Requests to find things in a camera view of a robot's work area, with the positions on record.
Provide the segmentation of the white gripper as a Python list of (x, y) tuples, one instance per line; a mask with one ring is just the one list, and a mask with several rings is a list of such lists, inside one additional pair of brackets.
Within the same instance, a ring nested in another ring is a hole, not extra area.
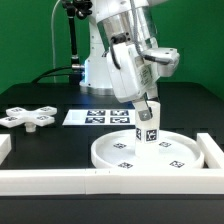
[(146, 63), (136, 52), (133, 44), (127, 45), (123, 37), (112, 37), (106, 56), (111, 84), (119, 102), (134, 101), (135, 111), (141, 121), (150, 120), (152, 109), (149, 99), (158, 96), (158, 73), (154, 63)]

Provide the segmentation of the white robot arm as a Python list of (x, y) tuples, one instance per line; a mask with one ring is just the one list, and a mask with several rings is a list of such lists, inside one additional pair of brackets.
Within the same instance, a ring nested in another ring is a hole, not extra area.
[(158, 47), (151, 0), (93, 0), (90, 55), (85, 60), (81, 90), (114, 95), (132, 102), (142, 121), (153, 117), (149, 102), (157, 97)]

